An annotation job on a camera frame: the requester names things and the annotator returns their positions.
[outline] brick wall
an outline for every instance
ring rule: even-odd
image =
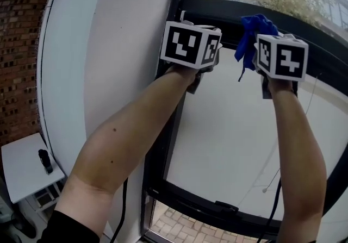
[[[46,2],[0,0],[0,147],[41,131],[36,57]]]

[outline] person's right arm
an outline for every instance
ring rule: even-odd
[[[270,79],[276,112],[284,218],[278,243],[309,243],[318,236],[326,168],[319,145],[291,83]]]

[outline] black window frame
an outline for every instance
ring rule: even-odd
[[[229,49],[236,49],[244,33],[241,17],[264,14],[274,22],[279,31],[292,33],[309,44],[307,74],[317,77],[348,96],[348,85],[345,85],[348,84],[348,57],[345,55],[348,52],[347,44],[343,45],[341,41],[317,28],[277,11],[226,0],[172,0],[167,20],[179,21],[183,11],[185,11],[185,20],[194,24],[211,24],[221,28],[221,43]],[[162,75],[164,67],[165,63],[160,60],[157,77]],[[185,96],[145,158],[140,222],[143,239],[156,243],[170,242],[150,230],[155,200],[208,225],[229,232],[259,237],[264,231],[267,218],[240,212],[233,206],[220,206],[166,181],[184,101]],[[347,167],[348,144],[327,180],[324,215],[348,187],[348,175],[345,174]],[[275,240],[280,225],[281,221],[272,220],[264,239]]]

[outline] white cube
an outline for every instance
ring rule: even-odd
[[[308,44],[294,37],[257,35],[257,65],[274,79],[303,82],[308,62]]]
[[[173,63],[202,69],[214,64],[221,31],[167,22],[160,58]]]

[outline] cord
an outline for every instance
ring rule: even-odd
[[[310,104],[311,104],[311,102],[312,102],[312,98],[313,98],[313,95],[314,95],[314,90],[315,90],[315,87],[316,87],[316,81],[317,81],[317,80],[318,80],[318,76],[316,77],[315,82],[314,82],[314,85],[313,85],[312,95],[310,96],[310,100],[309,100],[308,107],[307,107],[307,110],[306,110],[306,115],[307,115],[307,113],[308,113]],[[273,180],[275,179],[277,173],[274,175],[272,181],[271,181],[270,184],[267,186],[267,188],[262,190],[263,193],[267,192],[268,187],[272,184],[272,182],[273,182]],[[265,228],[264,228],[264,231],[262,232],[261,236],[260,236],[259,239],[257,240],[257,243],[260,243],[260,242],[261,242],[261,240],[262,240],[263,236],[265,235],[265,233],[266,233],[266,231],[267,231],[267,229],[268,229],[268,227],[269,227],[269,225],[270,225],[270,223],[271,223],[271,221],[272,221],[272,219],[273,219],[273,216],[274,216],[274,214],[275,214],[275,212],[276,212],[276,210],[277,210],[278,201],[279,201],[279,195],[280,195],[280,192],[281,192],[281,187],[282,187],[282,183],[281,183],[281,179],[279,179],[278,188],[277,188],[277,191],[276,191],[276,197],[275,197],[275,199],[274,199],[274,203],[273,203],[273,208],[272,208],[271,216],[270,216],[269,219],[267,220],[267,223],[266,223],[266,226],[265,226]]]
[[[119,223],[119,226],[117,227],[113,238],[110,240],[110,243],[114,243],[117,235],[120,232],[120,229],[122,228],[123,222],[125,221],[125,215],[126,215],[126,199],[127,199],[127,185],[128,185],[128,179],[126,179],[125,182],[123,182],[123,205],[122,205],[122,215],[121,215],[121,220]]]

